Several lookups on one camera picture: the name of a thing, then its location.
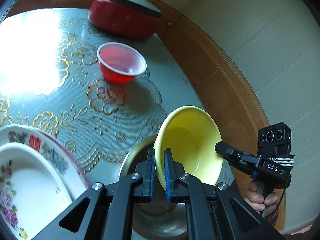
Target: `red chinese character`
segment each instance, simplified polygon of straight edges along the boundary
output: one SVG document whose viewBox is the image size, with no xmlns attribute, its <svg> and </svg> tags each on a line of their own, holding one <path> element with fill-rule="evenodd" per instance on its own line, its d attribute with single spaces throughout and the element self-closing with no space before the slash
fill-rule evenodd
<svg viewBox="0 0 320 240">
<path fill-rule="evenodd" d="M 30 135 L 29 137 L 29 146 L 35 149 L 37 152 L 40 151 L 41 140 L 38 137 Z"/>
</svg>

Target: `wall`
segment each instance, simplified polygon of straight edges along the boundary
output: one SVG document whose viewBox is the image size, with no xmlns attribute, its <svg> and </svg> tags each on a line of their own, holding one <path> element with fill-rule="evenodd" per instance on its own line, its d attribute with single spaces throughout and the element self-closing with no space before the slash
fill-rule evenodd
<svg viewBox="0 0 320 240">
<path fill-rule="evenodd" d="M 292 129 L 296 155 L 284 231 L 320 211 L 320 28 L 302 0 L 195 0 L 182 11 L 230 56 L 270 123 Z"/>
</svg>

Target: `white plate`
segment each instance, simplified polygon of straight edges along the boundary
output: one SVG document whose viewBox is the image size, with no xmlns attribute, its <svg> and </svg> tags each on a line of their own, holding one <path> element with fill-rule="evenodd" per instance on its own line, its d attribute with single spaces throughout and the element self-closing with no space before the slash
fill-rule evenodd
<svg viewBox="0 0 320 240">
<path fill-rule="evenodd" d="M 69 191 L 72 201 L 90 186 L 70 153 L 47 134 L 26 125 L 7 125 L 0 129 L 0 146 L 9 142 L 28 145 L 51 163 Z"/>
<path fill-rule="evenodd" d="M 32 239 L 71 203 L 42 155 L 21 143 L 0 146 L 0 210 L 17 238 Z"/>
</svg>

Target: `red plastic cup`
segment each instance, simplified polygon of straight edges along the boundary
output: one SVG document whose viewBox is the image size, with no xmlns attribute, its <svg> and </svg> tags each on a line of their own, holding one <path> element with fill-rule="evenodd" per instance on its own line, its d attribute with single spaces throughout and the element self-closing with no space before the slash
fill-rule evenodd
<svg viewBox="0 0 320 240">
<path fill-rule="evenodd" d="M 128 82 L 147 69 L 144 57 L 134 48 L 118 43 L 102 44 L 97 50 L 103 78 L 115 84 Z"/>
</svg>

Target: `table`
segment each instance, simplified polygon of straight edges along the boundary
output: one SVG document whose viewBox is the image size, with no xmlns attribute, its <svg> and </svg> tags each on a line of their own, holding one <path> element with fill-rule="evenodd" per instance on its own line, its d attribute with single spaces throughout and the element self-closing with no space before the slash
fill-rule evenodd
<svg viewBox="0 0 320 240">
<path fill-rule="evenodd" d="M 85 9 L 40 9 L 0 25 L 0 126 L 24 124 L 55 136 L 91 183 L 118 180 L 121 162 L 156 135 L 168 113 L 184 105 L 204 109 L 194 88 L 159 37 L 129 40 L 96 28 Z M 147 70 L 110 84 L 97 48 L 116 41 L 137 49 Z M 226 162 L 219 182 L 231 184 Z M 136 233 L 133 239 L 142 239 Z"/>
</svg>

